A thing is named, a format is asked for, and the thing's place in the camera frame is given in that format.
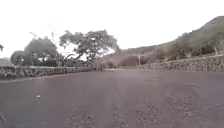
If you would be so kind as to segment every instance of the low stone wall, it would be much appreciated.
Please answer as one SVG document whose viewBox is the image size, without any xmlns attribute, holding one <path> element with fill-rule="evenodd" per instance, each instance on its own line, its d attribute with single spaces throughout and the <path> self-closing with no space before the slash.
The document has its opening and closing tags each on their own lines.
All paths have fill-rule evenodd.
<svg viewBox="0 0 224 128">
<path fill-rule="evenodd" d="M 0 80 L 92 71 L 87 67 L 15 67 L 0 66 Z"/>
<path fill-rule="evenodd" d="M 224 72 L 224 55 L 152 63 L 146 67 L 157 70 Z"/>
</svg>

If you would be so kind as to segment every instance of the road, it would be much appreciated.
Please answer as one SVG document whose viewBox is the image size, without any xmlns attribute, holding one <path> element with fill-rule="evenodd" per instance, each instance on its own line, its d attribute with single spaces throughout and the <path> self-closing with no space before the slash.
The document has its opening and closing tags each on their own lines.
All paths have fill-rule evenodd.
<svg viewBox="0 0 224 128">
<path fill-rule="evenodd" d="M 223 128 L 223 78 L 126 69 L 1 82 L 0 113 L 13 128 Z"/>
</svg>

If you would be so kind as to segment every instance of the tree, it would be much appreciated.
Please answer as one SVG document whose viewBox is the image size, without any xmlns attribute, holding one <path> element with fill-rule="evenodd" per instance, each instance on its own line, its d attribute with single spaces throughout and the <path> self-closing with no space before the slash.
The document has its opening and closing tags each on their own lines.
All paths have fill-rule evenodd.
<svg viewBox="0 0 224 128">
<path fill-rule="evenodd" d="M 4 47 L 0 44 L 0 50 L 1 50 L 1 51 L 3 51 L 3 48 L 4 48 Z"/>
<path fill-rule="evenodd" d="M 155 56 L 157 59 L 162 60 L 165 58 L 165 52 L 162 49 L 156 49 Z"/>
<path fill-rule="evenodd" d="M 60 37 L 60 46 L 66 48 L 69 44 L 74 45 L 75 54 L 69 54 L 66 58 L 76 56 L 74 60 L 77 61 L 85 55 L 88 63 L 93 63 L 96 58 L 107 53 L 109 49 L 120 50 L 116 42 L 117 40 L 112 35 L 108 35 L 106 30 L 90 31 L 87 34 L 78 32 L 72 34 L 66 31 Z"/>
<path fill-rule="evenodd" d="M 120 66 L 136 66 L 139 63 L 137 56 L 127 56 L 120 62 Z"/>
<path fill-rule="evenodd" d="M 10 58 L 11 62 L 14 65 L 24 66 L 25 65 L 25 52 L 24 51 L 15 51 Z"/>
<path fill-rule="evenodd" d="M 189 43 L 176 42 L 169 47 L 167 57 L 169 58 L 168 60 L 183 59 L 189 56 L 188 54 L 191 54 L 191 52 L 192 48 L 189 46 Z"/>
<path fill-rule="evenodd" d="M 32 39 L 24 51 L 15 51 L 12 54 L 11 62 L 14 65 L 45 66 L 46 61 L 55 60 L 57 54 L 57 47 L 47 37 Z"/>
</svg>

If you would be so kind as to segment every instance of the hill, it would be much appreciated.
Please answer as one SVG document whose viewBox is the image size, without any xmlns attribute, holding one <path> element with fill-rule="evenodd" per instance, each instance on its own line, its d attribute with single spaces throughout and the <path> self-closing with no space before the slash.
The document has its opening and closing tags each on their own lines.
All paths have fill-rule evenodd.
<svg viewBox="0 0 224 128">
<path fill-rule="evenodd" d="M 119 53 L 107 55 L 105 60 L 118 64 L 124 58 L 142 55 L 149 62 L 191 58 L 224 50 L 224 16 L 219 16 L 204 24 L 201 28 L 184 33 L 173 41 L 138 48 L 124 49 Z"/>
</svg>

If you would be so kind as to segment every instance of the sky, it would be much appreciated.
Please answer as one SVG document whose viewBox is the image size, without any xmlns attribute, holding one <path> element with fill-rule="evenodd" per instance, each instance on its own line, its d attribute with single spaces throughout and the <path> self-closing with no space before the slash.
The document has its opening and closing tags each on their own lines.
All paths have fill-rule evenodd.
<svg viewBox="0 0 224 128">
<path fill-rule="evenodd" d="M 0 57 L 23 50 L 30 32 L 39 37 L 54 32 L 57 42 L 65 30 L 106 29 L 122 49 L 165 43 L 223 15 L 223 5 L 223 0 L 0 0 Z"/>
</svg>

